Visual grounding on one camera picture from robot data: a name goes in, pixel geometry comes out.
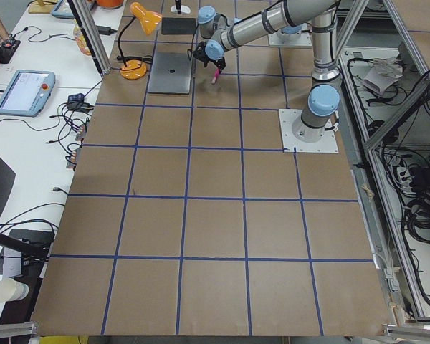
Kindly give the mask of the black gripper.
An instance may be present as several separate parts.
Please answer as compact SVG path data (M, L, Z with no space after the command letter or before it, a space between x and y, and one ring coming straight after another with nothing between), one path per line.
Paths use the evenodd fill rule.
M182 1L175 0L175 9L177 14L182 14ZM201 61L205 67L211 62L216 66L216 73L221 73L226 67L226 60L224 57L219 59L211 59L207 53L205 53L206 43L199 42L195 50L192 52L192 57Z

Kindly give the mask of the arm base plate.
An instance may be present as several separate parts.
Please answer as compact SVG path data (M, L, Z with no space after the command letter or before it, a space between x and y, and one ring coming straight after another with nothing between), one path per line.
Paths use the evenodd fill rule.
M300 31L294 34L276 32L268 36L269 45L272 47L294 47L307 49L312 46L308 32Z
M309 128L301 120L301 109L279 109L282 150L285 153L339 153L331 119L325 127Z

